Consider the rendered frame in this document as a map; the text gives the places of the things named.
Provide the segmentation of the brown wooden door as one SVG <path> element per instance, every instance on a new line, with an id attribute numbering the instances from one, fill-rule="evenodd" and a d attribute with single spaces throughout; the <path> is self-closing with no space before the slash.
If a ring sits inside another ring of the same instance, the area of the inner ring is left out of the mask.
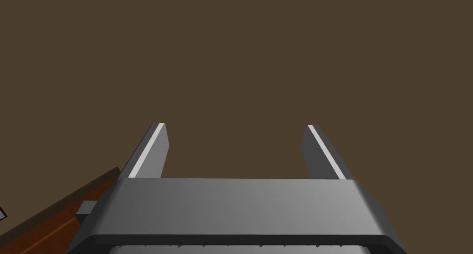
<path id="1" fill-rule="evenodd" d="M 97 179 L 0 235 L 0 254 L 66 254 L 79 229 L 76 211 L 85 200 L 97 200 L 118 178 L 114 167 Z"/>

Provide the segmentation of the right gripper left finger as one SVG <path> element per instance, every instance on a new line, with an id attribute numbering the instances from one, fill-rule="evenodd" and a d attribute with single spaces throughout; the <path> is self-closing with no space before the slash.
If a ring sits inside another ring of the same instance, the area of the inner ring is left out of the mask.
<path id="1" fill-rule="evenodd" d="M 119 178 L 160 178 L 168 150 L 166 124 L 151 124 L 123 167 Z"/>

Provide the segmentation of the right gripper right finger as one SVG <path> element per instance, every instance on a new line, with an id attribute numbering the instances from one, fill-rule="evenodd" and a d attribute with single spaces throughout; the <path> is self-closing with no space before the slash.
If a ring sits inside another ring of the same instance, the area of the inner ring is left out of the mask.
<path id="1" fill-rule="evenodd" d="M 349 168 L 320 127 L 306 126 L 302 153 L 310 179 L 354 179 Z"/>

